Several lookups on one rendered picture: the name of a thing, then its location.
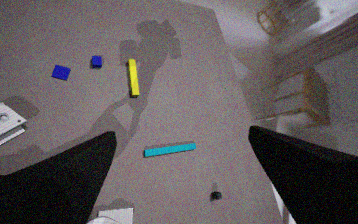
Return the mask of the yellow flat bar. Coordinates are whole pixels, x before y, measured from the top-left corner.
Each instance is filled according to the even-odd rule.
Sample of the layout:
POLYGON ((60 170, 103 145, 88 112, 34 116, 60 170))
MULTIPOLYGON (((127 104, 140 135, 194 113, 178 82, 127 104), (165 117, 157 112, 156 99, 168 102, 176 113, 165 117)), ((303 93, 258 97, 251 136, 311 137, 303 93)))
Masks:
POLYGON ((135 59, 128 59, 127 65, 128 65, 131 97, 138 97, 139 96, 139 88, 138 88, 135 59))

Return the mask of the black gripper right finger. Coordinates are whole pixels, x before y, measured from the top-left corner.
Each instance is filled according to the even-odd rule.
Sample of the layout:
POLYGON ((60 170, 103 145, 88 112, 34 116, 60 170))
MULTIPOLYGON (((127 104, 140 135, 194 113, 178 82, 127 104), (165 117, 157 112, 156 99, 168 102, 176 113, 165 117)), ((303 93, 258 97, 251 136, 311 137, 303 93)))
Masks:
POLYGON ((248 141, 295 224, 358 224, 358 156, 259 126, 248 141))

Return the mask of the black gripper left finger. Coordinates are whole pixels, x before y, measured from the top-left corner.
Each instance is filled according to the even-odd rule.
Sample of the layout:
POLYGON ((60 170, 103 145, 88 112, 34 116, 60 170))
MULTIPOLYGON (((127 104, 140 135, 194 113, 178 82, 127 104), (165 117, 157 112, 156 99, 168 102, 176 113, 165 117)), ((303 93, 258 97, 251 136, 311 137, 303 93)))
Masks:
POLYGON ((0 224, 87 224, 116 148, 108 131, 0 175, 0 224))

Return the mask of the blue cube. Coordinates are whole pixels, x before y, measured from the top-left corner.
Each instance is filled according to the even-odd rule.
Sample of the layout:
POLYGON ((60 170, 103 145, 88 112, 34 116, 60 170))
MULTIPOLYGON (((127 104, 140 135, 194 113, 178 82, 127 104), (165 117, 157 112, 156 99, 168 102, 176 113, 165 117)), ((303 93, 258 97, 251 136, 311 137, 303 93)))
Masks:
POLYGON ((93 56, 92 55, 92 62, 93 62, 92 68, 101 68, 102 67, 101 56, 93 56))

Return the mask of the teal flat bar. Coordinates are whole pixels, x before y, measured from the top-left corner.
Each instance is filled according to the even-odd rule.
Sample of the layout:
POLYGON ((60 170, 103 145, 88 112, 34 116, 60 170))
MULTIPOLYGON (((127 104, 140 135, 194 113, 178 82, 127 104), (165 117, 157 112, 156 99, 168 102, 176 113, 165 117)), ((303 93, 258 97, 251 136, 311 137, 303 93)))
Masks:
POLYGON ((148 149, 148 150, 144 150, 144 157, 185 151, 185 150, 192 150, 192 149, 196 149, 195 143, 171 146, 171 147, 156 148, 156 149, 148 149))

